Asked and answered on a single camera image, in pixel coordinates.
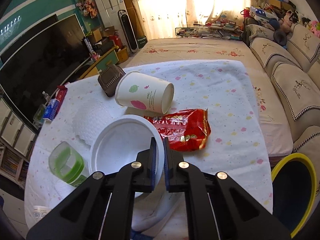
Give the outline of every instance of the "yellow rim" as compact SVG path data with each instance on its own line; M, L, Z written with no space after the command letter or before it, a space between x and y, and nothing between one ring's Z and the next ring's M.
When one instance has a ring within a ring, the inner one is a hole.
M271 178L272 178L272 182L274 181L274 179L276 178L276 176L278 175L279 171L283 168L283 166L290 162L290 161L299 161L302 162L309 170L310 173L310 177L311 177L311 197L310 197L310 201L307 207L306 212L304 213L300 223L297 225L297 227L292 231L291 233L291 238L293 238L301 229L301 227L304 225L304 223L306 222L310 211L311 211L311 207L313 206L313 203L315 201L315 197L316 197L316 171L315 168L313 167L312 162L310 161L310 159L305 156L304 154L301 153L293 153L290 154L289 156L283 158L281 161L278 162L278 164L274 167L274 169L271 172Z

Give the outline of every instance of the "green leaf print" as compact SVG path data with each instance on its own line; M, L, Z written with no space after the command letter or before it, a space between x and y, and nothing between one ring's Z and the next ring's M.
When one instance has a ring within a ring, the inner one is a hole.
M138 91L138 86L137 85L133 85L132 87L130 87L129 92L130 93L134 93Z

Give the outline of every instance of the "white label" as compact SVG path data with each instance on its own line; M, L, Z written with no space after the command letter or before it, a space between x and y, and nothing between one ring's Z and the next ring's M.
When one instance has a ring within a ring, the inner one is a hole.
M50 211L50 208L44 206L33 206L33 216L36 219L36 222L39 222Z

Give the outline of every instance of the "curtain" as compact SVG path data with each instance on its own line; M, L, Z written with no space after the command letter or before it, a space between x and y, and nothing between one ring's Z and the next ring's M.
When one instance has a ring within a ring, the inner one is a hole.
M265 0L136 0L147 38L174 38L175 28L205 24L221 15L242 24L240 12Z

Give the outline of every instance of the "tower fan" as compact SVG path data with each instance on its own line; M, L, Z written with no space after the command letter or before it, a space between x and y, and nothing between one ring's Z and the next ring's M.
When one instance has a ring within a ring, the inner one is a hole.
M119 21L121 22L122 29L124 31L125 38L127 40L129 49L132 52L138 51L138 44L136 41L136 37L134 36L133 29L131 26L131 22L126 10L118 11Z

